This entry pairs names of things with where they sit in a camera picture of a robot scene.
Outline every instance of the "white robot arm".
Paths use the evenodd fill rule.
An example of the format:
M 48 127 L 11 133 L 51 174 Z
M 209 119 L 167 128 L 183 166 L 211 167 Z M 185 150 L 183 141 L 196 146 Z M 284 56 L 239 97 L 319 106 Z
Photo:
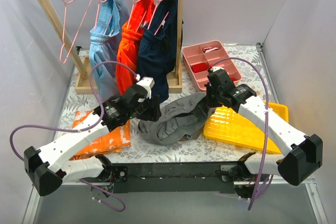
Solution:
M 226 106 L 265 130 L 265 104 L 247 85 L 237 87 L 227 72 L 220 67 L 208 75 L 207 103 L 210 107 Z M 307 136 L 298 131 L 274 111 L 268 112 L 268 136 L 279 147 L 281 154 L 267 154 L 263 174 L 278 175 L 292 185 L 299 185 L 322 165 L 323 142 L 317 135 Z M 244 155 L 230 172 L 235 177 L 246 178 L 258 174 L 261 154 Z
M 41 196 L 55 191 L 62 183 L 86 177 L 98 177 L 105 181 L 111 176 L 111 167 L 103 155 L 70 161 L 78 151 L 95 139 L 124 125 L 131 118 L 157 121 L 160 116 L 159 97 L 151 99 L 153 78 L 145 77 L 129 87 L 124 95 L 111 97 L 103 103 L 104 116 L 94 128 L 81 131 L 95 124 L 100 118 L 100 107 L 74 130 L 37 150 L 29 147 L 24 152 L 25 171 Z

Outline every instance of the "pink compartment organizer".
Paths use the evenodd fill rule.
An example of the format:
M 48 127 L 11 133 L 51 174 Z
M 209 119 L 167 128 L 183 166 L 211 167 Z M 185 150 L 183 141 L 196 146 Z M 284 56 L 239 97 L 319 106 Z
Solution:
M 212 52 L 203 53 L 202 49 L 208 47 L 217 47 L 219 49 Z M 197 92 L 206 91 L 204 85 L 208 83 L 208 72 L 202 71 L 194 73 L 192 67 L 200 63 L 206 63 L 207 67 L 209 68 L 210 65 L 213 65 L 219 60 L 229 58 L 229 54 L 219 40 L 212 40 L 209 42 L 185 47 L 182 49 L 182 53 L 185 68 L 187 69 Z M 235 85 L 237 85 L 241 80 L 241 74 L 232 60 L 225 60 L 216 66 L 224 68 L 229 74 L 230 78 L 234 79 Z

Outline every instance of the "wooden rod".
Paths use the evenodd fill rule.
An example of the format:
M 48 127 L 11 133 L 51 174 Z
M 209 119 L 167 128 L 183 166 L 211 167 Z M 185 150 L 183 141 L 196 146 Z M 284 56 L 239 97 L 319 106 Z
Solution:
M 54 6 L 52 5 L 50 0 L 37 0 L 39 4 L 41 5 L 43 11 L 46 13 L 47 17 L 49 18 L 49 21 L 51 22 L 52 26 L 54 27 L 58 37 L 60 40 L 62 40 L 62 32 L 63 32 L 63 23 L 59 19 Z M 69 51 L 72 40 L 70 39 L 67 31 L 65 31 L 64 34 L 64 42 L 65 42 L 65 48 Z M 73 62 L 75 63 L 75 66 L 77 67 L 80 75 L 83 77 L 83 79 L 86 79 L 88 77 L 88 73 L 79 58 L 77 52 L 76 52 L 76 47 L 72 47 L 72 50 L 70 52 L 70 56 L 73 59 Z
M 182 40 L 182 18 L 183 18 L 183 3 L 184 0 L 178 0 L 177 5 L 177 50 L 176 50 L 176 65 L 175 78 L 178 78 L 181 68 L 181 40 Z

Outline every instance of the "orange shirt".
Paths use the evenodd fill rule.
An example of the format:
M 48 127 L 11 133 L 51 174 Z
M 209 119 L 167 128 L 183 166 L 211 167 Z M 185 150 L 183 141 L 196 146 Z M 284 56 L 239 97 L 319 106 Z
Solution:
M 84 121 L 92 111 L 81 113 L 76 111 L 75 121 L 72 127 L 76 127 Z M 98 154 L 110 154 L 111 152 L 120 153 L 124 147 L 131 146 L 130 121 L 120 126 L 105 136 L 99 137 L 91 144 L 85 146 L 76 153 L 70 160 L 85 159 Z
M 144 29 L 141 23 L 149 22 L 155 9 L 154 0 L 140 0 L 133 9 L 130 19 L 122 26 L 122 38 L 119 44 L 117 61 L 125 64 L 134 72 L 137 70 L 139 44 Z M 115 75 L 120 94 L 135 83 L 134 76 L 123 66 L 116 65 Z

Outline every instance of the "patterned tablecloth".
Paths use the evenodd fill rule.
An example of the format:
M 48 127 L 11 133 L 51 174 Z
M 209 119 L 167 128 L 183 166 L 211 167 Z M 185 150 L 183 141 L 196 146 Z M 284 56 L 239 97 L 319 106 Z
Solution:
M 259 55 L 255 46 L 225 46 L 226 50 L 232 57 L 244 58 L 260 70 L 262 76 L 265 77 L 263 66 L 259 59 Z M 87 50 L 82 50 L 80 56 L 88 55 Z M 253 88 L 258 95 L 265 99 L 263 85 L 258 75 L 248 64 L 235 61 L 243 79 L 241 83 L 245 83 Z M 66 103 L 62 110 L 60 127 L 70 129 L 75 118 L 75 112 L 88 111 L 95 108 L 98 103 L 93 95 L 76 94 L 75 83 L 78 76 L 78 70 L 75 69 L 71 78 L 69 93 Z M 190 77 L 183 66 L 182 68 L 182 84 L 183 92 L 180 94 L 170 94 L 169 99 L 162 105 L 174 101 L 180 97 L 195 93 L 195 88 Z M 274 101 L 273 94 L 269 90 L 270 101 Z M 202 134 L 197 140 L 178 142 L 171 145 L 154 145 L 145 142 L 137 135 L 138 120 L 131 120 L 131 143 L 132 146 L 124 148 L 121 153 L 112 153 L 107 157 L 113 163 L 149 163 L 149 162 L 213 162 L 213 161 L 235 161 L 238 160 L 250 149 L 238 147 L 231 144 L 225 144 L 206 139 Z

